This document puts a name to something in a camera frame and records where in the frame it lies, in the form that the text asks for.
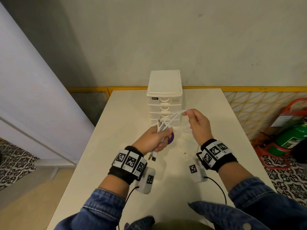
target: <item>person's right hand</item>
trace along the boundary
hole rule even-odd
[[[209,139],[213,139],[210,122],[201,112],[196,109],[189,109],[182,115],[189,117],[190,128],[199,146],[202,146]]]

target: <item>extinguisher label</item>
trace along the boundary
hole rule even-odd
[[[303,139],[298,139],[296,137],[292,137],[288,140],[288,142],[282,145],[283,148],[291,149],[294,148],[298,143],[300,143]]]

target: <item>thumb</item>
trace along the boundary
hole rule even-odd
[[[173,132],[173,128],[169,128],[167,130],[164,130],[164,131],[161,131],[161,132],[158,132],[159,136],[162,138],[165,138],[165,137],[168,137],[169,135],[171,135],[171,133]]]
[[[192,110],[187,110],[186,113],[187,113],[187,116],[189,117],[189,123],[191,124],[191,126],[193,126],[195,124],[199,124],[198,121],[196,120],[196,116],[195,116],[195,114]]]

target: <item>jacket button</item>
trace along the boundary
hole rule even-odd
[[[251,225],[249,223],[244,223],[243,224],[243,229],[244,230],[251,230]]]

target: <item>fire extinguisher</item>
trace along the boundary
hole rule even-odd
[[[271,145],[268,145],[266,148],[270,154],[282,156],[306,138],[307,122],[302,122],[279,133],[274,143],[271,143]]]

